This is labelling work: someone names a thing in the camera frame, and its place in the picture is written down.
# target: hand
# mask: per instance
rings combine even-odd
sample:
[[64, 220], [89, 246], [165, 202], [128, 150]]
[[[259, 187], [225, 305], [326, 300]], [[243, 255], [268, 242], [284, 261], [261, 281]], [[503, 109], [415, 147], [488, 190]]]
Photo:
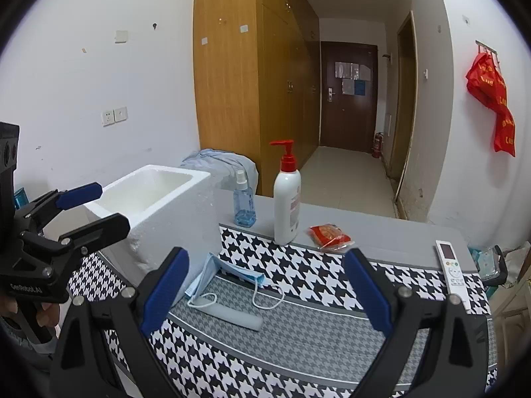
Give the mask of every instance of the hand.
[[[59, 304], [43, 302], [41, 307], [37, 313], [39, 326], [55, 327], [59, 323]], [[0, 316], [11, 317], [18, 310], [17, 301], [0, 291]]]

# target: styrofoam box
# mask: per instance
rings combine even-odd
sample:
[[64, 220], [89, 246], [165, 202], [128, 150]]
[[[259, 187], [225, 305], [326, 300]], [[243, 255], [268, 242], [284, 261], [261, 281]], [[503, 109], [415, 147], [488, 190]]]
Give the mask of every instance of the styrofoam box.
[[221, 251], [208, 172], [144, 166], [109, 184], [85, 207], [91, 222], [117, 212], [129, 219], [128, 237], [102, 251], [135, 286], [173, 247], [188, 251], [190, 269], [176, 301], [201, 272], [208, 252]]

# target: wooden wardrobe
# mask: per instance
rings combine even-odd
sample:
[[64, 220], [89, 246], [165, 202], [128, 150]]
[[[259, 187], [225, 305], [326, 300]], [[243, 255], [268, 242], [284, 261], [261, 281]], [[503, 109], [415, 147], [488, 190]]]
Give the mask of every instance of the wooden wardrobe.
[[307, 0], [194, 0], [195, 101], [201, 148], [252, 159], [272, 196], [283, 148], [300, 169], [319, 143], [319, 18]]

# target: wooden door frame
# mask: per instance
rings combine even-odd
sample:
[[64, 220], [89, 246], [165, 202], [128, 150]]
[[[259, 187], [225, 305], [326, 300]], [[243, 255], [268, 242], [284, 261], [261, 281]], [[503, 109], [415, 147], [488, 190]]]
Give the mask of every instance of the wooden door frame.
[[398, 196], [400, 195], [400, 190], [402, 189], [402, 184], [404, 183], [404, 177], [406, 175], [406, 169], [407, 165], [410, 161], [410, 152], [411, 152], [411, 145], [413, 141], [413, 135], [415, 134], [415, 120], [417, 116], [417, 105], [418, 105], [418, 46], [417, 46], [417, 34], [415, 29], [415, 16], [413, 14], [413, 11], [410, 10], [409, 14], [406, 16], [406, 19], [404, 19], [404, 22], [400, 26], [400, 28], [397, 31], [397, 45], [398, 45], [398, 96], [397, 96], [397, 112], [395, 116], [395, 133], [393, 135], [393, 146], [391, 149], [391, 155], [389, 158], [389, 166], [392, 166], [391, 163], [393, 162], [393, 158], [395, 155], [395, 147], [397, 142], [397, 128], [398, 128], [398, 119], [400, 116], [400, 91], [403, 87], [403, 80], [402, 80], [402, 72], [400, 71], [400, 33], [404, 30], [408, 22], [411, 22], [411, 28], [412, 28], [412, 34], [413, 34], [413, 49], [415, 51], [415, 104], [413, 107], [413, 123], [411, 126], [411, 136], [410, 136], [410, 144], [407, 148], [407, 154], [406, 154], [406, 162], [404, 163], [404, 168], [402, 169], [402, 175], [400, 176], [400, 181], [398, 183], [397, 192], [395, 193], [395, 203], [398, 201]]
[[[330, 41], [321, 41], [321, 121], [319, 124], [319, 145], [321, 145], [321, 133], [322, 133], [322, 127], [323, 122], [325, 119], [325, 100], [327, 100], [328, 93], [325, 92], [326, 85], [327, 85], [327, 70], [326, 70], [326, 61], [325, 61], [325, 53], [323, 52], [323, 44], [328, 43], [339, 43], [342, 45], [351, 45], [351, 46], [357, 46], [362, 47], [367, 50], [373, 50], [373, 78], [372, 78], [372, 97], [373, 97], [373, 105], [374, 105], [374, 118], [371, 121], [371, 133], [373, 134], [374, 139], [374, 133], [376, 132], [376, 117], [378, 116], [378, 45], [368, 45], [366, 43], [354, 43], [354, 42], [330, 42]], [[368, 147], [368, 150], [366, 152], [370, 153], [372, 151], [372, 141], [370, 146]]]

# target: wall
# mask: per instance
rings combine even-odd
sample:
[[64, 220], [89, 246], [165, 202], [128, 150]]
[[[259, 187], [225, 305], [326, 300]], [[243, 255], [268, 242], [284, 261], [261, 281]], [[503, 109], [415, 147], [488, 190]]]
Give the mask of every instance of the wall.
[[[531, 54], [496, 0], [444, 0], [454, 64], [448, 150], [428, 219], [459, 228], [472, 244], [514, 247], [531, 230]], [[463, 16], [469, 18], [465, 23]], [[516, 123], [516, 158], [492, 148], [495, 114], [466, 90], [475, 40], [495, 48]]]
[[386, 26], [382, 22], [320, 18], [321, 41], [364, 43], [378, 46], [378, 108], [376, 133], [383, 131], [387, 97]]
[[[391, 157], [398, 99], [397, 33], [413, 11], [417, 45], [417, 107], [410, 157], [400, 199], [410, 220], [426, 221], [439, 183], [448, 144], [453, 98], [450, 27], [443, 0], [397, 0], [386, 21], [389, 65], [387, 115], [390, 136], [384, 137], [383, 156]], [[423, 78], [428, 70], [428, 80]]]
[[[177, 166], [198, 149], [192, 5], [34, 5], [0, 60], [2, 121], [21, 126], [15, 187], [35, 198], [53, 188], [106, 185], [148, 163]], [[129, 41], [115, 44], [116, 30], [128, 30]], [[128, 120], [102, 127], [102, 111], [121, 106]]]

